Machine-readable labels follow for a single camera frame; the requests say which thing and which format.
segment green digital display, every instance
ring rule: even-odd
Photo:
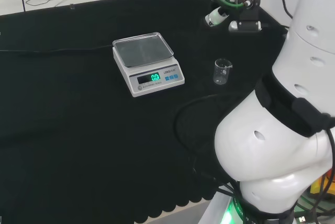
[[[137,81],[138,81],[139,84],[144,84],[144,83],[147,83],[147,82],[158,81],[160,79],[161,79],[161,77],[159,76],[159,73],[156,72],[156,73],[151,73],[151,74],[145,75],[145,76],[139,76],[137,78]]]
[[[158,73],[151,74],[151,81],[157,81],[161,79]]]

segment black table surface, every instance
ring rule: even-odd
[[[213,197],[192,179],[175,112],[196,97],[250,93],[284,38],[265,12],[273,28],[257,35],[231,35],[229,22],[206,28],[209,12],[210,0],[105,0],[0,17],[2,50],[93,48],[159,32],[185,76],[133,98],[110,48],[0,52],[3,223],[144,222]],[[213,83],[217,58],[233,64],[224,86]]]

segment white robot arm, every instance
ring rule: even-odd
[[[239,13],[238,20],[232,21],[229,25],[231,32],[259,32],[262,30],[261,22],[259,21],[259,9],[261,0],[225,0],[231,3],[243,3],[244,8],[235,9],[235,13]],[[214,27],[225,21],[232,9],[228,10],[224,6],[214,9],[205,17],[208,26]]]
[[[286,94],[279,100],[304,98],[319,112],[332,117],[333,3],[334,0],[299,1],[286,42],[269,76],[275,85],[267,87],[272,89],[271,96]],[[332,146],[324,130],[311,137],[303,136],[292,122],[285,122],[261,100],[257,90],[253,91],[219,124],[215,150],[225,171],[240,181],[243,198],[259,211],[279,214],[292,209],[303,191],[332,168]]]

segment electronic scale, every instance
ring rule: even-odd
[[[114,59],[133,97],[185,83],[179,63],[161,34],[116,40],[113,46]]]

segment green light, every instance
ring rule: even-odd
[[[230,213],[232,206],[233,206],[233,202],[229,204],[229,207],[222,218],[221,224],[235,224],[232,218],[232,215]]]
[[[230,224],[232,221],[232,216],[229,211],[226,211],[224,217],[222,218],[221,224]]]
[[[152,74],[151,75],[151,81],[157,81],[161,79],[161,77],[158,74]]]

